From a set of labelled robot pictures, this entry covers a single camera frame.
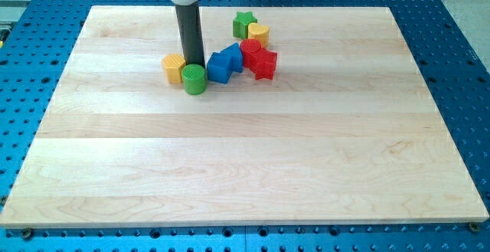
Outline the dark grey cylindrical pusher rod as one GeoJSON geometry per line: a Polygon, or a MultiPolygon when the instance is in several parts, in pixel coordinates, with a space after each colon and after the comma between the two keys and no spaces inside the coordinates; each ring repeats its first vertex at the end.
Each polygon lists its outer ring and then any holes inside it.
{"type": "Polygon", "coordinates": [[[178,29],[184,59],[187,64],[205,67],[204,43],[201,32],[201,18],[198,3],[176,5],[178,29]]]}

